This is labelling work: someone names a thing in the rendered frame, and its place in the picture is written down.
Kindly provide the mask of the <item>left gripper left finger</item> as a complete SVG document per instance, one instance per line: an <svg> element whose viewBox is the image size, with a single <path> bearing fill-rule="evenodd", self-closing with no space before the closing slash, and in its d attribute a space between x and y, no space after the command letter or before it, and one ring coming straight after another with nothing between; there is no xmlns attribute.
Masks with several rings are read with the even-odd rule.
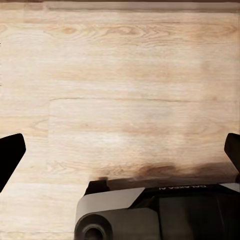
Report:
<svg viewBox="0 0 240 240"><path fill-rule="evenodd" d="M26 152L21 133L0 138L0 194Z"/></svg>

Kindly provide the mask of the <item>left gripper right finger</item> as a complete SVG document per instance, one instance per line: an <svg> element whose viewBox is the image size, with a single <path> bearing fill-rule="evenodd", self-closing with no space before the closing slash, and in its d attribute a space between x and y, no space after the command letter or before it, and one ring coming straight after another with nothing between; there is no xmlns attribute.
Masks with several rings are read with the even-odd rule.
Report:
<svg viewBox="0 0 240 240"><path fill-rule="evenodd" d="M240 135L229 133L227 135L224 151L230 158L240 174Z"/></svg>

